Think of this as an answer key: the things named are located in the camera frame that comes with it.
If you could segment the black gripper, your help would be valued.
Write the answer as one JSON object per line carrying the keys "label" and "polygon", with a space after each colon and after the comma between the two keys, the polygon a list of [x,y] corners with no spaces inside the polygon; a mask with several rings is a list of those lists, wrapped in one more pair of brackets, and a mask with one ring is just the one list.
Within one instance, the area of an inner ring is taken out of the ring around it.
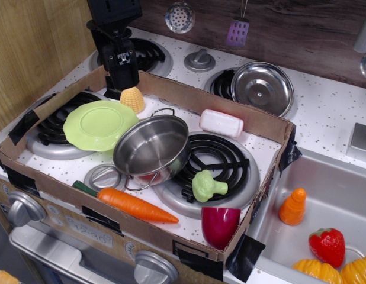
{"label": "black gripper", "polygon": [[94,20],[86,24],[99,53],[104,69],[109,73],[114,89],[122,91],[139,83],[139,71],[132,31],[127,26],[97,25]]}

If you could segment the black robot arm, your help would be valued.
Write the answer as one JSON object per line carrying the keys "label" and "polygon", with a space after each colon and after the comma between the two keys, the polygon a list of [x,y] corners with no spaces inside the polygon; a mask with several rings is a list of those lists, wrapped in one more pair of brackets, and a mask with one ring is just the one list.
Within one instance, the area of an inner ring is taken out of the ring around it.
{"label": "black robot arm", "polygon": [[86,26],[109,73],[114,89],[137,86],[139,71],[128,25],[142,16],[139,1],[88,1],[92,19]]}

